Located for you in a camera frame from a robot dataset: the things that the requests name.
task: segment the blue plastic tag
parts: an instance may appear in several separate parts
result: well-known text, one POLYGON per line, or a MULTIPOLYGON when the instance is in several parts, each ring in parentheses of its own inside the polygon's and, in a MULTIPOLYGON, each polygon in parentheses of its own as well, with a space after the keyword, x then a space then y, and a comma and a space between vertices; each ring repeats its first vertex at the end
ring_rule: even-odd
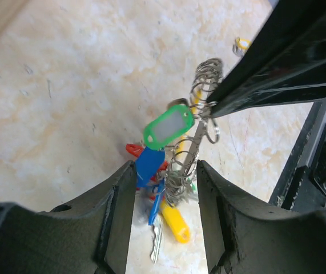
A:
POLYGON ((158 187, 159 194, 156 195, 154 204, 152 205, 152 209, 150 211, 149 225, 153 225, 153 223, 155 221, 155 217, 157 216, 157 214, 160 211, 160 204, 161 204, 162 198, 164 196, 164 194, 163 194, 164 186, 165 186, 165 180, 163 179, 159 183, 159 187, 158 187))
POLYGON ((138 173, 138 183, 136 187, 146 187, 146 184, 150 181, 150 178, 157 173, 164 160, 164 150, 151 150, 146 147, 135 162, 138 173))

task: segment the silver key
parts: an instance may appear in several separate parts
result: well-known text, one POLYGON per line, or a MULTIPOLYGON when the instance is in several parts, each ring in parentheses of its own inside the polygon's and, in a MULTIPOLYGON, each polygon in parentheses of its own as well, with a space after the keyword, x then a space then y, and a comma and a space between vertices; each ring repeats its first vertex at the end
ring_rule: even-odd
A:
POLYGON ((163 227, 162 227, 162 221, 160 219, 160 216, 157 215, 155 217, 154 223, 153 223, 153 229, 154 229, 154 243, 152 247, 152 252, 150 255, 151 260, 155 264, 158 261, 159 257, 159 250, 160 250, 160 243, 162 242, 162 235, 163 235, 163 227))

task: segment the green key tag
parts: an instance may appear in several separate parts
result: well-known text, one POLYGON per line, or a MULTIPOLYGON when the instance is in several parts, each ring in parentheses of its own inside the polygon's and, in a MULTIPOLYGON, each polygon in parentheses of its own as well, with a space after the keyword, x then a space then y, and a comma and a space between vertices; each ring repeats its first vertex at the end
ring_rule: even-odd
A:
POLYGON ((145 144, 152 150, 159 150, 186 133, 193 125, 193 113, 187 106, 172 106, 145 127, 145 144))

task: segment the metal spring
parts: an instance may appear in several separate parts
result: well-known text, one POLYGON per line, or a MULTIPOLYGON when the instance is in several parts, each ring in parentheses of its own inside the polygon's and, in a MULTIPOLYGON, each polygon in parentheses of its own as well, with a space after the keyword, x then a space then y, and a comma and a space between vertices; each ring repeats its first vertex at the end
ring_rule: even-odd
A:
MULTIPOLYGON (((195 119, 199 119, 204 122, 205 135, 211 143, 218 141, 219 130, 216 122, 212 119, 215 126, 216 140, 212 140, 208 136, 207 123, 210 119, 210 108, 213 104, 208 104, 206 98, 222 80, 223 75, 223 63, 219 58, 212 58, 202 62, 196 69, 195 79, 192 84, 190 92, 190 109, 196 108, 198 113, 194 114, 195 119)), ((196 176, 196 166, 199 153, 199 143, 201 138, 195 138, 188 135, 183 135, 183 138, 178 141, 174 146, 167 147, 172 151, 172 159, 168 165, 165 177, 165 196, 167 203, 171 207, 175 207, 178 203, 185 198, 187 189, 191 189, 191 183, 196 176), (196 150, 190 152, 189 150, 179 151, 182 143, 189 142, 190 145, 196 145, 196 150), (178 159, 178 156, 190 156, 191 161, 184 164, 178 159)))

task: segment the blue key tag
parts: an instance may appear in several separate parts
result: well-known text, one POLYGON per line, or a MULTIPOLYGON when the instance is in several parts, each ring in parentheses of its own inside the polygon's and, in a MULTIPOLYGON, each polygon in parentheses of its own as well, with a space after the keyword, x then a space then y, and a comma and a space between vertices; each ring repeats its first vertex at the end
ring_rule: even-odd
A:
POLYGON ((160 211, 160 204, 162 202, 162 198, 164 196, 164 186, 165 186, 165 179, 162 179, 159 183, 158 186, 158 194, 155 196, 155 201, 154 204, 152 205, 152 209, 150 211, 150 215, 149 215, 149 225, 153 225, 155 217, 157 216, 157 214, 160 211))
POLYGON ((164 160, 165 150, 151 150, 146 147, 135 161, 138 173, 138 183, 136 187, 146 187, 146 184, 150 181, 150 178, 157 173, 164 160))

